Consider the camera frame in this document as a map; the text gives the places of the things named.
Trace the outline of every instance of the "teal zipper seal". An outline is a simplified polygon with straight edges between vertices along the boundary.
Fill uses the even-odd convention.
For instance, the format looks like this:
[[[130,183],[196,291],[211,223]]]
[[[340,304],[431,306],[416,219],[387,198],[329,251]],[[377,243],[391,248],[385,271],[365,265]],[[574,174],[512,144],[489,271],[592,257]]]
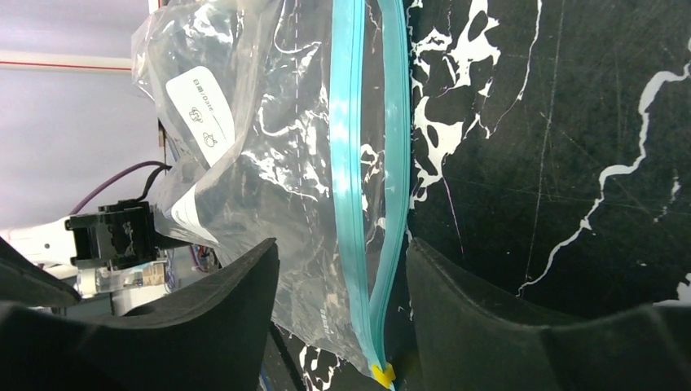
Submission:
[[[338,251],[350,320],[369,367],[372,342],[360,167],[365,0],[333,0],[329,142]]]
[[[364,238],[361,99],[365,0],[333,0],[329,92],[333,203],[350,318],[372,378],[394,389],[386,362],[384,322],[406,229],[410,188],[410,80],[407,30],[400,0],[381,9],[385,70],[385,237],[370,300]]]
[[[402,0],[377,0],[382,17],[384,46],[384,197],[386,204],[385,236],[381,250],[376,282],[370,300],[372,343],[380,368],[389,370],[390,381],[395,378],[393,368],[386,362],[384,323],[394,276],[406,232],[410,205],[411,158],[411,89],[408,62],[407,24]]]

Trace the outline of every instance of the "red stripe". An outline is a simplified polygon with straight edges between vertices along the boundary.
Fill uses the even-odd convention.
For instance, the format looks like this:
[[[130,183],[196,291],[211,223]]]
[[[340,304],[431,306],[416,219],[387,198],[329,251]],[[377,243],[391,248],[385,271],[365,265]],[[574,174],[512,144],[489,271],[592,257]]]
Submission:
[[[94,65],[67,65],[67,64],[42,64],[42,63],[20,63],[15,61],[0,61],[0,64],[8,65],[28,65],[34,67],[54,67],[54,68],[75,68],[75,69],[96,69],[101,71],[131,71],[132,68],[116,67],[96,67]]]

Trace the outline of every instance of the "white wall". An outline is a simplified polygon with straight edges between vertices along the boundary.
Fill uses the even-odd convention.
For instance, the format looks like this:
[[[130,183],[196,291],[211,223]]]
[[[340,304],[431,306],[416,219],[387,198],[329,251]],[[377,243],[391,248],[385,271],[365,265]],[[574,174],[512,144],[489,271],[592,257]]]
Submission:
[[[0,51],[129,57],[146,0],[2,0]],[[153,102],[128,74],[0,70],[0,229],[51,222],[102,181],[161,160]],[[94,200],[137,196],[148,169]]]

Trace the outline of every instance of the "black marble surface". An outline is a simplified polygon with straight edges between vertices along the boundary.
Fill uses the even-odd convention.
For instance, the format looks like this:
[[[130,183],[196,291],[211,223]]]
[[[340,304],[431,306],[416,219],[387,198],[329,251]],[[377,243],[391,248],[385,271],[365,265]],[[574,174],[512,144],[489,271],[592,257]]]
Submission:
[[[411,236],[567,314],[691,300],[691,2],[407,0]],[[399,389],[424,389],[398,271]],[[311,390],[381,389],[285,340]]]

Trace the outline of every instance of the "scratch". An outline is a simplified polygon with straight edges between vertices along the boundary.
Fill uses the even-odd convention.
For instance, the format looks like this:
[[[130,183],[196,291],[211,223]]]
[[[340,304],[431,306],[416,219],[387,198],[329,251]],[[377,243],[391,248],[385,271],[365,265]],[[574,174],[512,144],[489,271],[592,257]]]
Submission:
[[[507,54],[506,56],[510,57],[512,59],[530,59],[530,58],[532,58],[532,59],[539,59],[539,60],[543,60],[543,61],[554,62],[554,57],[549,57],[549,56],[544,57],[544,56],[540,56],[540,55],[529,56],[529,55],[511,55],[511,54]],[[572,59],[562,60],[561,62],[563,63],[564,61],[571,62],[571,63],[574,62]]]
[[[528,77],[530,76],[530,61],[532,60],[533,56],[533,47],[535,46],[535,43],[538,41],[539,37],[539,22],[542,18],[542,5],[542,0],[537,0],[538,15],[537,17],[535,17],[535,35],[533,36],[533,41],[530,43],[530,48],[528,49],[528,56],[526,62],[526,76],[523,78],[523,86],[521,86],[521,90],[518,91],[518,95],[516,95],[516,98],[513,100],[513,103],[511,103],[511,106],[509,106],[508,109],[506,109],[506,111],[499,117],[499,120],[497,120],[497,123],[492,133],[496,132],[496,130],[499,128],[499,124],[504,119],[504,116],[506,116],[508,112],[513,110],[513,107],[516,106],[516,103],[519,100],[523,100],[523,94],[526,92],[526,86],[528,85]]]
[[[462,256],[464,255],[463,240],[460,238],[460,230],[458,229],[458,219],[456,218],[456,210],[454,209],[453,199],[451,198],[451,190],[449,189],[447,179],[442,177],[442,180],[444,181],[444,186],[447,188],[447,196],[449,197],[449,205],[451,206],[451,214],[454,217],[454,224],[456,225],[456,234],[458,235],[458,241],[460,242],[460,254]]]
[[[549,128],[552,126],[552,114],[554,114],[554,97],[557,94],[557,72],[559,69],[559,49],[561,46],[561,33],[564,31],[564,5],[565,0],[561,0],[561,16],[559,17],[559,30],[557,32],[557,48],[554,55],[554,72],[552,73],[552,95],[549,99],[549,114],[547,116],[547,124],[544,127],[544,137],[542,141],[542,154],[540,157],[540,171],[538,182],[538,200],[535,202],[535,220],[533,221],[533,235],[530,237],[530,250],[528,251],[528,263],[526,265],[525,282],[528,281],[528,274],[530,272],[530,262],[533,259],[533,247],[535,246],[535,232],[538,227],[539,206],[542,200],[542,182],[544,171],[544,155],[547,151],[547,140],[549,137]],[[518,289],[518,296],[523,296],[523,286]]]
[[[574,144],[574,145],[579,149],[579,151],[581,151],[585,156],[588,157],[588,159],[590,159],[590,161],[592,161],[593,163],[595,163],[595,164],[597,164],[597,165],[601,165],[601,164],[600,164],[600,161],[599,161],[598,159],[596,159],[593,155],[591,155],[590,153],[588,153],[588,150],[587,150],[587,149],[585,149],[581,144],[579,144],[579,143],[578,143],[576,140],[574,140],[571,136],[569,136],[568,134],[566,134],[566,132],[565,132],[564,130],[559,129],[559,133],[561,133],[561,135],[563,135],[564,137],[566,137],[566,139],[569,140],[570,143]]]
[[[559,167],[559,165],[554,161],[554,156],[556,155],[556,153],[554,153],[554,141],[551,137],[549,138],[549,151],[551,152],[549,155],[552,158],[552,172],[554,173],[552,175],[552,180],[554,181],[554,194],[555,196],[557,196],[559,195],[559,177],[557,175],[557,168]]]
[[[527,186],[527,187],[523,187],[520,189],[514,189],[511,187],[493,185],[490,183],[480,183],[480,182],[465,181],[465,180],[460,180],[460,181],[463,183],[469,183],[471,185],[476,185],[476,186],[481,186],[481,187],[489,187],[489,188],[499,189],[501,191],[507,191],[508,193],[502,195],[501,198],[509,197],[513,193],[522,193],[522,194],[530,194],[530,195],[537,195],[538,194],[537,191],[528,191],[528,189],[531,189],[532,186]],[[592,198],[571,197],[571,196],[567,196],[567,195],[552,195],[552,198],[554,199],[554,202],[587,202],[587,203],[592,202]],[[608,200],[602,201],[602,204],[608,205],[608,206],[616,206],[616,207],[620,207],[620,208],[640,210],[640,211],[643,211],[643,212],[648,213],[648,214],[651,214],[653,212],[660,213],[663,211],[663,209],[661,209],[661,208],[645,207],[643,204],[641,204],[640,202],[637,202],[635,199],[632,198],[632,200],[634,201],[635,205],[623,204],[620,202],[613,202],[613,201],[608,201]],[[681,211],[675,211],[674,214],[677,216],[690,216],[691,217],[691,213],[686,213],[686,212],[681,212]]]
[[[622,145],[622,87],[619,83],[619,60],[617,50],[614,49],[614,75],[617,81],[617,158],[621,159],[623,153]]]

